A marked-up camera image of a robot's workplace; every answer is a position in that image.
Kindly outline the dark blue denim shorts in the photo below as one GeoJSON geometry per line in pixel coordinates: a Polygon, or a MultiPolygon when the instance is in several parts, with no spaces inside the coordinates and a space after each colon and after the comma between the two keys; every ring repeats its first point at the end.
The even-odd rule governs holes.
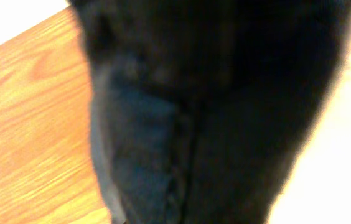
{"type": "Polygon", "coordinates": [[[351,1],[73,0],[112,223],[265,223],[319,114],[351,1]]]}

